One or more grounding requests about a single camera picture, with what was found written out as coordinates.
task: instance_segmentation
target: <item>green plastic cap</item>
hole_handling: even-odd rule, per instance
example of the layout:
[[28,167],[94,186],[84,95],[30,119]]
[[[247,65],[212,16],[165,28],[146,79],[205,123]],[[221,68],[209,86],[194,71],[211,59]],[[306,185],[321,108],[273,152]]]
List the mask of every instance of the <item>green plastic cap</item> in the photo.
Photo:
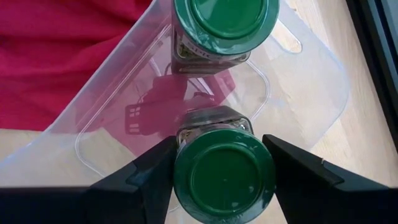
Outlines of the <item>green plastic cap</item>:
[[274,163],[253,135],[214,130],[182,149],[175,163],[174,189],[182,207],[198,221],[246,223],[274,194]]
[[241,55],[272,32],[280,0],[174,0],[178,23],[190,40],[217,55]]
[[224,39],[244,37],[261,26],[266,0],[190,0],[192,14],[213,35]]

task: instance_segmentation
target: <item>clear plastic bin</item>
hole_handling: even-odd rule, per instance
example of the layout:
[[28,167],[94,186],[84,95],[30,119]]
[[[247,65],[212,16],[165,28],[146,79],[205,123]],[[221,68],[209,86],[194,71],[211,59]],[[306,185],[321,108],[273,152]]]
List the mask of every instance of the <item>clear plastic bin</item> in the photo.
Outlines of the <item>clear plastic bin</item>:
[[[257,137],[270,133],[304,149],[343,111],[343,67],[285,2],[279,21],[301,52],[271,36],[246,63],[189,79],[170,74],[170,7],[171,0],[152,2],[58,119],[0,163],[0,185],[91,185],[175,135],[190,109],[228,105],[251,119]],[[181,208],[173,214],[190,220]]]

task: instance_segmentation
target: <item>glass jar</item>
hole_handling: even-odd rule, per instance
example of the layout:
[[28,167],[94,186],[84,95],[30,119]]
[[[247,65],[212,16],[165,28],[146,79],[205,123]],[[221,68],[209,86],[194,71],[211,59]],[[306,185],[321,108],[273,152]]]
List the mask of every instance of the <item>glass jar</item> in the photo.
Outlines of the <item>glass jar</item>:
[[246,223],[275,190],[274,163],[250,120],[227,106],[188,112],[177,133],[174,191],[203,223]]
[[173,0],[172,72],[213,75],[245,62],[275,26],[279,0]]

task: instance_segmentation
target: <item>plastic rim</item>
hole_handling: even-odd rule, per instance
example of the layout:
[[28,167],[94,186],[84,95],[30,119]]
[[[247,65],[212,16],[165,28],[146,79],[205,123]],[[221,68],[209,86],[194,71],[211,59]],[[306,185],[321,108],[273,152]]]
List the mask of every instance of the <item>plastic rim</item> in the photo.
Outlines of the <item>plastic rim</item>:
[[174,189],[194,218],[248,222],[258,216],[275,190],[271,155],[253,135],[236,129],[205,133],[178,155]]
[[179,26],[203,50],[239,55],[269,36],[277,20],[279,0],[174,0],[174,8]]

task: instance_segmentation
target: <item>jar label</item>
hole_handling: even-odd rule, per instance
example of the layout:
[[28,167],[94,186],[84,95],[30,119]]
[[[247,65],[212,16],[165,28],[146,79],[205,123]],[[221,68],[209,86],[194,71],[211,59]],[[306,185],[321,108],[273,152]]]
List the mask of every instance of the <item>jar label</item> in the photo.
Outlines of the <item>jar label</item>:
[[178,40],[181,40],[181,44],[186,46],[186,48],[188,48],[192,53],[208,60],[227,61],[227,60],[234,60],[236,58],[242,57],[243,55],[246,55],[246,54],[240,54],[240,55],[225,56],[225,55],[212,54],[198,47],[186,35],[182,35],[182,37],[178,35]]

